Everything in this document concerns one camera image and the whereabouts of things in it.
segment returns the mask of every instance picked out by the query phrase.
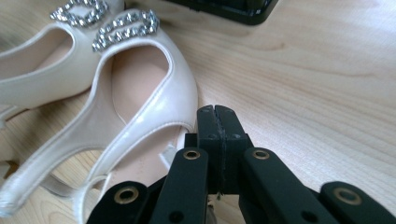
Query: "cream shoe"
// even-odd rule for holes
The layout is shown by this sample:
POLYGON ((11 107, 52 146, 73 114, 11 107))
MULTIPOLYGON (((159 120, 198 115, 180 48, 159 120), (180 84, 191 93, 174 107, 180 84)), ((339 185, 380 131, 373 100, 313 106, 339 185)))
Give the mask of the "cream shoe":
POLYGON ((25 109, 87 90, 100 60, 91 46, 97 28, 123 8, 121 0, 70 0, 50 14, 56 22, 0 53, 0 128, 25 109))
POLYGON ((123 24, 98 36, 93 47, 103 54, 87 103, 6 181, 0 189, 1 216, 15 213, 40 183, 54 194, 74 197, 80 211, 85 193, 100 180, 106 180, 105 190, 125 179, 149 185, 166 175, 159 154, 182 148, 184 134, 192 131, 196 85, 176 45, 156 30, 152 12, 128 10, 115 21, 128 18, 143 24, 121 31, 123 24), (71 156, 97 148, 104 152, 81 189, 49 175, 71 156))

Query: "shoe strap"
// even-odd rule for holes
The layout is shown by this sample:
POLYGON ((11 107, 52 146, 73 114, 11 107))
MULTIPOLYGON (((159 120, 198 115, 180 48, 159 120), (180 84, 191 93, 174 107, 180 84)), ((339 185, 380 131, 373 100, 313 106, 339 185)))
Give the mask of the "shoe strap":
POLYGON ((51 194, 65 199, 72 198, 76 191, 76 189, 68 186, 55 175, 48 175, 43 182, 41 182, 40 186, 51 194))
POLYGON ((99 175, 95 178, 91 179, 89 182, 86 182, 81 188, 76 189, 73 195, 73 206, 75 217, 77 219, 78 224, 87 223, 86 218, 86 202, 88 192, 93 189, 93 187, 97 184, 105 182, 107 175, 99 175))

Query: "wood grain surface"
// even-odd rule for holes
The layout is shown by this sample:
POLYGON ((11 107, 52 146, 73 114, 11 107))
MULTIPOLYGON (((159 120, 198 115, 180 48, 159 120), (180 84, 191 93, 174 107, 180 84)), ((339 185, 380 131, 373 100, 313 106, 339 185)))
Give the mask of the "wood grain surface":
MULTIPOLYGON (((1 0, 0 51, 32 37, 63 3, 1 0)), ((160 0, 127 6, 160 16, 195 75, 200 106, 234 109, 254 145, 273 150, 309 188, 345 181, 396 215, 395 1, 279 0, 257 26, 160 0)), ((0 161, 23 162, 77 114, 87 93, 9 120, 0 161)), ((78 154, 54 173, 77 185, 98 155, 78 154)), ((215 211, 219 223, 244 223, 236 196, 223 197, 215 211)), ((75 222, 71 202, 43 189, 15 216, 0 218, 75 222)))

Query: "high heel shoe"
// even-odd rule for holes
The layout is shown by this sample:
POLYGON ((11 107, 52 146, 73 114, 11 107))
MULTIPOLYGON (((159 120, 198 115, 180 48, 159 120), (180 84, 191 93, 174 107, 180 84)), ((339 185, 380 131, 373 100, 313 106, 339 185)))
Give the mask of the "high heel shoe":
POLYGON ((95 28, 123 8, 121 0, 70 0, 50 14, 56 22, 0 53, 0 128, 25 109, 87 90, 100 60, 91 47, 95 28))
POLYGON ((102 46, 98 49, 102 59, 87 103, 6 181, 0 189, 0 216, 15 213, 40 183, 54 194, 83 198, 99 180, 105 179, 107 187, 125 178, 150 184, 166 174, 158 154, 182 148, 184 134, 192 131, 196 85, 176 45, 157 29, 152 12, 128 10, 115 21, 127 18, 143 23, 120 31, 130 24, 126 22, 111 31, 113 36, 98 35, 102 40, 93 47, 102 46), (118 34, 123 38, 115 40, 118 34), (97 148, 104 152, 82 189, 76 191, 50 177, 66 159, 97 148), (114 172, 130 169, 134 171, 123 175, 114 172))

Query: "shoe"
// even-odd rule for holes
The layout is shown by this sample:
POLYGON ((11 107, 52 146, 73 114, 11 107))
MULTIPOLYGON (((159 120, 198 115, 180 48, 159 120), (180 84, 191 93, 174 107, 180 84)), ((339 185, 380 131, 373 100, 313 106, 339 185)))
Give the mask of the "shoe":
POLYGON ((56 22, 0 53, 0 128, 23 110, 87 90, 100 60, 91 46, 97 27, 123 8, 121 0, 70 0, 50 14, 56 22), (92 8, 85 17, 84 7, 92 8))
POLYGON ((166 175, 159 153, 182 148, 185 133, 192 131, 196 84, 177 46, 156 28, 155 15, 132 9, 115 21, 131 17, 143 24, 121 31, 123 39, 106 43, 122 26, 112 37, 98 35, 102 40, 92 46, 102 58, 87 103, 6 181, 0 189, 0 216, 15 213, 40 184, 58 196, 78 198, 99 179, 109 188, 124 178, 149 185, 166 175), (50 175, 73 155, 97 148, 104 151, 82 189, 50 175))

